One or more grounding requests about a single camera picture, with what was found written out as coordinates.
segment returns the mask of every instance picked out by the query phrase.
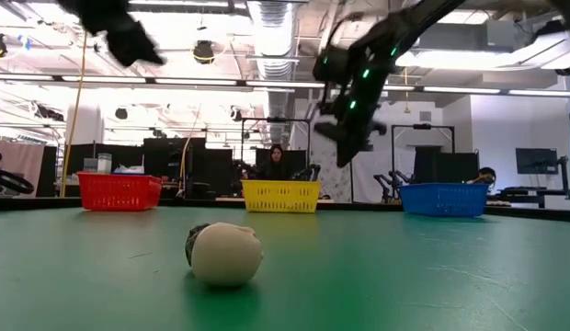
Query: steering wheel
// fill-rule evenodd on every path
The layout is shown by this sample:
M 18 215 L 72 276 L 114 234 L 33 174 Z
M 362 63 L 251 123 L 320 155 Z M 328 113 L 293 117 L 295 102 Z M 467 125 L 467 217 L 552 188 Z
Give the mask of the steering wheel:
M 22 177 L 18 177 L 8 171 L 0 169 L 0 185 L 4 188 L 14 190 L 19 194 L 30 194 L 35 188 Z

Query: yellow basket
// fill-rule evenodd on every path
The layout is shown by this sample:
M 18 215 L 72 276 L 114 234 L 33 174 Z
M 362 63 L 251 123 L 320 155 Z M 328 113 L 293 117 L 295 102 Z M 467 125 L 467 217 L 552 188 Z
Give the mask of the yellow basket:
M 320 182 L 243 180 L 247 211 L 315 212 Z

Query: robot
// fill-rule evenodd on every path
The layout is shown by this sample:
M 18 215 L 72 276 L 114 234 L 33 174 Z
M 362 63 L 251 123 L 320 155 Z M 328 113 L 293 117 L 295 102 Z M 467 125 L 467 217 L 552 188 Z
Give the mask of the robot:
M 125 66 L 135 61 L 163 64 L 139 22 L 128 15 L 128 0 L 58 0 L 65 10 L 78 15 L 91 34 L 108 33 L 111 53 Z M 348 49 L 330 45 L 318 56 L 313 76 L 325 82 L 320 104 L 323 115 L 334 115 L 336 124 L 317 123 L 314 130 L 336 143 L 336 165 L 343 167 L 365 150 L 372 131 L 385 132 L 383 123 L 372 121 L 379 97 L 393 71 L 397 58 L 408 51 L 417 38 L 433 24 L 456 9 L 465 0 L 422 0 L 418 4 L 391 13 Z M 570 28 L 570 0 L 551 0 L 563 14 Z M 359 20 L 364 12 L 352 13 L 339 21 Z M 327 89 L 340 86 L 333 102 L 326 102 Z

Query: green table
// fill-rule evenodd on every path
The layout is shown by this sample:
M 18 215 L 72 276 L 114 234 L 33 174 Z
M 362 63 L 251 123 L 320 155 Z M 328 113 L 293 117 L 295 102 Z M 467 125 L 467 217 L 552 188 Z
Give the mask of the green table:
M 209 291 L 184 243 L 251 226 L 265 260 Z M 0 331 L 570 330 L 570 223 L 399 212 L 0 212 Z

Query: white ball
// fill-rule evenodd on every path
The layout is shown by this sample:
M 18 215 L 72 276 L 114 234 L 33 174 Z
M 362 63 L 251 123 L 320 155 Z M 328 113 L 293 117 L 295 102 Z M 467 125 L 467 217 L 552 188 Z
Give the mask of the white ball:
M 195 277 L 207 285 L 235 287 L 255 276 L 262 258 L 262 247 L 253 229 L 215 223 L 195 240 L 191 268 Z

